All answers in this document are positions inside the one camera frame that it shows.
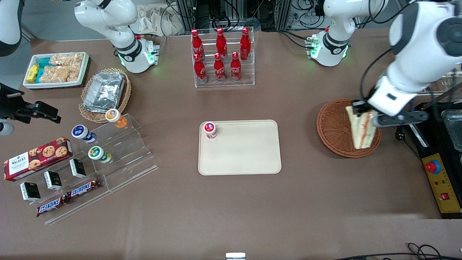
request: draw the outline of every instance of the tabletop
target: tabletop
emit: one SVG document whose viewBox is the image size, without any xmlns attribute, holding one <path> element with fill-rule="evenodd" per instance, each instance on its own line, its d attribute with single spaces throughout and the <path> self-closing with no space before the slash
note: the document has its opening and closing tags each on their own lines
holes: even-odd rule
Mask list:
<svg viewBox="0 0 462 260">
<path fill-rule="evenodd" d="M 0 256 L 203 260 L 245 252 L 249 260 L 328 260 L 405 252 L 405 243 L 415 242 L 461 257 L 462 222 L 439 219 L 422 163 L 395 140 L 394 128 L 383 129 L 377 150 L 361 159 L 340 157 L 319 139 L 320 108 L 359 97 L 361 74 L 389 48 L 387 30 L 356 30 L 351 44 L 344 60 L 327 68 L 283 35 L 258 32 L 255 86 L 203 90 L 194 87 L 190 37 L 168 38 L 159 65 L 128 73 L 132 96 L 125 110 L 142 125 L 159 169 L 52 226 L 35 218 L 18 186 L 0 182 Z M 90 55 L 89 75 L 124 69 L 107 40 L 32 42 L 33 54 L 70 51 Z M 377 62 L 365 86 L 392 60 L 389 54 Z M 14 122 L 16 132 L 0 138 L 4 160 L 70 137 L 76 124 L 99 126 L 79 114 L 81 88 L 21 90 L 26 101 L 58 108 L 62 121 Z M 255 119 L 277 122 L 282 170 L 200 175 L 200 124 Z"/>
</svg>

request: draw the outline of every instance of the orange jar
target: orange jar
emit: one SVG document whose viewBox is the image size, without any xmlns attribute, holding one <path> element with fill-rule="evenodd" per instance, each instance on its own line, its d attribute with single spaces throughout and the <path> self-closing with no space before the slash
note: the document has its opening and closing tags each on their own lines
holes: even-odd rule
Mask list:
<svg viewBox="0 0 462 260">
<path fill-rule="evenodd" d="M 111 123 L 114 123 L 118 128 L 124 128 L 127 125 L 127 119 L 120 114 L 117 109 L 109 109 L 106 112 L 106 120 Z"/>
</svg>

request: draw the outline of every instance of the teal package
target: teal package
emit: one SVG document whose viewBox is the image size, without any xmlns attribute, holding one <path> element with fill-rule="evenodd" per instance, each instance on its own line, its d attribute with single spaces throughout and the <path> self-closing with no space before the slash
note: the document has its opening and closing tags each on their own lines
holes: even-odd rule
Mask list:
<svg viewBox="0 0 462 260">
<path fill-rule="evenodd" d="M 51 66 L 50 58 L 41 58 L 38 62 L 38 66 L 44 68 L 45 66 Z"/>
<path fill-rule="evenodd" d="M 43 75 L 43 73 L 45 73 L 45 70 L 43 68 L 38 70 L 37 78 L 35 79 L 35 83 L 40 83 L 40 77 Z"/>
</svg>

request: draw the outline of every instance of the coca-cola bottle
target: coca-cola bottle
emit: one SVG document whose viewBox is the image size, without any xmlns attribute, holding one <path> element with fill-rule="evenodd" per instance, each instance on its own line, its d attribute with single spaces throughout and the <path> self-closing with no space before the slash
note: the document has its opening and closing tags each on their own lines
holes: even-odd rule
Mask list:
<svg viewBox="0 0 462 260">
<path fill-rule="evenodd" d="M 239 60 L 239 54 L 237 51 L 232 53 L 232 61 L 231 61 L 231 79 L 234 82 L 240 81 L 242 78 L 241 72 L 241 61 Z"/>
<path fill-rule="evenodd" d="M 250 37 L 248 27 L 242 29 L 241 37 L 241 60 L 246 61 L 250 54 Z"/>
<path fill-rule="evenodd" d="M 221 60 L 228 60 L 228 44 L 223 36 L 223 28 L 221 27 L 217 29 L 217 52 L 221 55 Z"/>
<path fill-rule="evenodd" d="M 207 83 L 208 77 L 205 73 L 205 66 L 204 63 L 201 61 L 201 56 L 199 54 L 194 54 L 194 72 L 196 72 L 198 83 Z"/>
<path fill-rule="evenodd" d="M 205 60 L 205 53 L 204 53 L 204 45 L 202 44 L 201 38 L 199 38 L 199 33 L 197 32 L 196 29 L 191 30 L 191 35 L 193 36 L 193 52 L 194 54 L 199 54 L 201 57 L 201 60 Z"/>
<path fill-rule="evenodd" d="M 225 65 L 221 60 L 220 53 L 215 53 L 215 64 L 213 67 L 215 68 L 215 76 L 217 77 L 217 81 L 220 83 L 224 82 L 226 80 Z"/>
</svg>

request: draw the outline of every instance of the brown woven basket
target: brown woven basket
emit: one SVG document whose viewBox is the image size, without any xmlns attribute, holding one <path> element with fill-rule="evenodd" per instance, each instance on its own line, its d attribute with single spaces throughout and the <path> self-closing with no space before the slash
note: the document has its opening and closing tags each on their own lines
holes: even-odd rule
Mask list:
<svg viewBox="0 0 462 260">
<path fill-rule="evenodd" d="M 121 114 L 123 114 L 122 112 L 125 109 L 125 107 L 127 106 L 128 99 L 130 98 L 130 93 L 132 92 L 132 84 L 130 83 L 130 80 L 128 79 L 127 74 L 125 72 L 123 72 L 122 70 L 118 69 L 118 68 L 107 68 L 107 69 L 103 69 L 100 72 L 120 73 L 120 74 L 123 74 L 125 76 L 125 85 L 123 87 L 123 93 L 122 93 L 121 101 L 120 101 L 119 108 L 118 108 L 119 112 Z M 86 95 L 88 93 L 88 88 L 90 87 L 91 83 L 93 82 L 94 77 L 95 77 L 95 75 L 93 75 L 91 77 L 91 79 L 87 82 L 87 84 L 85 85 L 85 88 L 82 91 L 82 95 L 81 95 L 82 101 L 85 100 L 85 97 L 86 97 Z M 93 121 L 93 122 L 99 123 L 99 124 L 104 124 L 104 123 L 108 122 L 106 120 L 106 117 L 104 116 L 104 113 L 90 112 L 90 111 L 88 111 L 88 110 L 86 110 L 84 108 L 83 103 L 79 105 L 79 110 L 80 110 L 80 114 L 85 119 L 88 119 L 90 121 Z"/>
<path fill-rule="evenodd" d="M 316 128 L 322 142 L 334 153 L 348 158 L 361 158 L 377 148 L 382 131 L 377 128 L 369 148 L 355 149 L 350 120 L 345 110 L 345 107 L 350 105 L 351 99 L 337 99 L 325 104 L 318 113 Z"/>
</svg>

